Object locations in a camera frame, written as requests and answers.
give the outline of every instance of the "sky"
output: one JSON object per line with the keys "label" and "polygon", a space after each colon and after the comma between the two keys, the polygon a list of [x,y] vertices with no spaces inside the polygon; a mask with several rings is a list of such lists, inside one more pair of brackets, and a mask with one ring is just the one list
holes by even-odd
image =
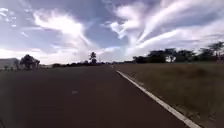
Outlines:
{"label": "sky", "polygon": [[223,0],[0,0],[0,58],[124,61],[223,40]]}

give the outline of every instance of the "road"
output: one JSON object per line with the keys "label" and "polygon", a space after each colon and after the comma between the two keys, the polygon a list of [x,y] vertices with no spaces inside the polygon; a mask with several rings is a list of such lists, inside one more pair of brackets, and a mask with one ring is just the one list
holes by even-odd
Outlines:
{"label": "road", "polygon": [[186,128],[108,66],[0,73],[5,128]]}

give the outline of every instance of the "white curb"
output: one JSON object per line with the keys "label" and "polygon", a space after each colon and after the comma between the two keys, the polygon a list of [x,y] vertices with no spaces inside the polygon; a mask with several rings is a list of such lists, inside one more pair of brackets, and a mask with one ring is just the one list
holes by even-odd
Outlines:
{"label": "white curb", "polygon": [[125,79],[127,79],[128,81],[130,81],[131,83],[133,83],[137,88],[139,88],[142,92],[144,92],[146,95],[148,95],[150,98],[152,98],[153,100],[155,100],[157,103],[159,103],[162,107],[164,107],[167,111],[169,111],[170,113],[172,113],[174,116],[176,116],[179,120],[183,121],[188,127],[190,128],[201,128],[199,125],[195,124],[193,121],[191,121],[190,119],[188,119],[187,117],[185,117],[184,115],[182,115],[181,113],[179,113],[178,111],[176,111],[174,108],[172,108],[170,105],[168,105],[167,103],[163,102],[162,100],[160,100],[158,97],[156,97],[155,95],[153,95],[152,93],[148,92],[145,88],[139,86],[137,83],[135,83],[133,80],[131,80],[130,78],[128,78],[126,75],[124,75],[123,73],[121,73],[120,71],[117,70],[117,72],[123,76]]}

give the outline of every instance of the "building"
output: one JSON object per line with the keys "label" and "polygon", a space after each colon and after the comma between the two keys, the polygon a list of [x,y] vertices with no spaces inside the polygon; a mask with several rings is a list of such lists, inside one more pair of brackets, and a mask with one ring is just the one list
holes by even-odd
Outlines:
{"label": "building", "polygon": [[18,66],[21,67],[19,64],[19,60],[16,58],[0,59],[0,70],[4,70],[6,67],[9,70],[10,69],[15,70],[15,69],[17,69],[16,62],[18,64]]}

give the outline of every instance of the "roadside grass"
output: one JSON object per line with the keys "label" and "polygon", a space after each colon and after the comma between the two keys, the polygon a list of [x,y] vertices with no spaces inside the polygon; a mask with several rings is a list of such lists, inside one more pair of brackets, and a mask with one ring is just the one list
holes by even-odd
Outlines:
{"label": "roadside grass", "polygon": [[116,68],[199,125],[224,127],[224,64],[121,64]]}

